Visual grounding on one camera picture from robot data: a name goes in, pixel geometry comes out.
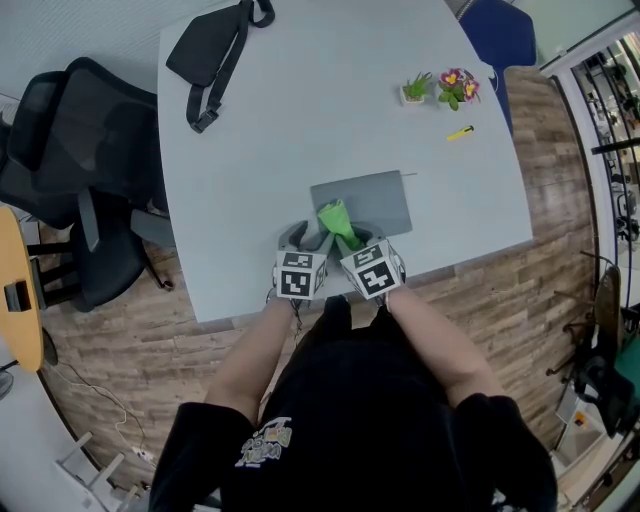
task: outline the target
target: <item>wooden floor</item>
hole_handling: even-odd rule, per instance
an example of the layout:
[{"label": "wooden floor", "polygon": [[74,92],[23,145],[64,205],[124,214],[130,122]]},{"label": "wooden floor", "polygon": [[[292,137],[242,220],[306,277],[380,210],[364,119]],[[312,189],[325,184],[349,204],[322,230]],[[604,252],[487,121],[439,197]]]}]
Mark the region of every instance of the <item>wooden floor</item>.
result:
[{"label": "wooden floor", "polygon": [[[508,90],[535,239],[437,270],[412,285],[482,348],[533,432],[551,447],[561,429],[554,409],[562,386],[557,378],[546,377],[545,369],[570,352],[562,325],[581,313],[553,291],[592,293],[594,264],[578,254],[593,250],[591,209],[578,146],[554,85],[535,70],[511,70]],[[158,269],[174,280],[175,291],[156,289],[145,275],[91,314],[63,305],[46,311],[43,324],[62,362],[92,384],[108,387],[139,418],[144,448],[157,458],[176,408],[203,398],[207,379],[248,319],[197,324],[176,254],[150,252]],[[354,305],[356,323],[365,324],[373,313],[370,304]],[[305,315],[305,328],[316,317],[316,312]],[[292,347],[290,339],[280,368]],[[79,380],[68,366],[59,365],[58,371]],[[111,401],[90,389],[71,387],[49,368],[43,375],[75,433],[93,432],[87,447],[99,463],[107,464],[117,452],[125,454],[114,474],[117,483],[128,487],[151,481],[153,469],[116,433],[114,424],[123,415]],[[134,420],[121,430],[139,445]]]}]

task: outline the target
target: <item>potted plant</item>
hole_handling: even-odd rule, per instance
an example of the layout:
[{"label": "potted plant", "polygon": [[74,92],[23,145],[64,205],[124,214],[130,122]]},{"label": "potted plant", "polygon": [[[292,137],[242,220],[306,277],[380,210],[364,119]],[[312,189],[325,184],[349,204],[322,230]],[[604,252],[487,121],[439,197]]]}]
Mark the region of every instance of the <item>potted plant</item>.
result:
[{"label": "potted plant", "polygon": [[427,94],[427,85],[431,79],[431,73],[418,73],[413,82],[407,80],[407,84],[400,87],[400,99],[403,105],[420,105],[424,103]]},{"label": "potted plant", "polygon": [[450,69],[442,73],[438,86],[442,89],[438,101],[448,103],[453,111],[460,108],[460,103],[470,103],[475,99],[480,101],[480,84],[466,69]]}]

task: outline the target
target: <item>white table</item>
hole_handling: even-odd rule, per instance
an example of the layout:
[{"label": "white table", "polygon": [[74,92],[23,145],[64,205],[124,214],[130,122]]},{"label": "white table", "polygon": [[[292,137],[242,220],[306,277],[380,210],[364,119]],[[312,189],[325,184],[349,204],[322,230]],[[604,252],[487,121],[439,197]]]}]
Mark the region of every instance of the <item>white table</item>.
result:
[{"label": "white table", "polygon": [[[250,29],[220,118],[202,135],[185,119],[189,84],[165,66],[190,19],[161,34],[162,163],[199,321],[263,307],[278,236],[314,218],[309,188],[320,183],[395,169],[407,175],[413,231],[390,241],[409,275],[531,239],[513,143],[480,76],[486,66],[442,0],[273,6],[275,22]],[[407,78],[450,67],[475,72],[482,103],[459,112],[434,100],[401,106],[398,87]],[[446,141],[467,125],[473,134]],[[351,290],[333,271],[322,292]]]}]

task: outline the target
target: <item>black bag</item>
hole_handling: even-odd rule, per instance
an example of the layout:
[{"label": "black bag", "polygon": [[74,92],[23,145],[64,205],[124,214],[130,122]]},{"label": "black bag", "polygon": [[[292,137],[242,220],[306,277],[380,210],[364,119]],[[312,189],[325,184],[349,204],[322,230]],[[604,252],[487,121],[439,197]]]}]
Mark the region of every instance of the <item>black bag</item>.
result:
[{"label": "black bag", "polygon": [[[259,21],[253,18],[253,0],[240,0],[238,5],[194,18],[167,59],[167,67],[192,84],[187,121],[198,133],[218,118],[220,100],[247,41],[249,23],[268,27],[276,17],[270,0],[257,1],[264,13]],[[204,89],[212,83],[207,106],[200,114]]]}]

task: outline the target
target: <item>purple flower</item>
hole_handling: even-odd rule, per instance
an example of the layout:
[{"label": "purple flower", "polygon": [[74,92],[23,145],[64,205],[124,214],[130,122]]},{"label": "purple flower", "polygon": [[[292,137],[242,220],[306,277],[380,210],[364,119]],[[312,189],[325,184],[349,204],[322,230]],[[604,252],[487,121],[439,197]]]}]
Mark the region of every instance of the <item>purple flower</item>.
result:
[{"label": "purple flower", "polygon": [[462,80],[462,70],[450,69],[440,75],[440,81],[447,87],[454,87]]},{"label": "purple flower", "polygon": [[464,92],[465,101],[471,101],[478,94],[478,89],[480,88],[480,84],[475,80],[467,80],[462,85],[462,91]]}]

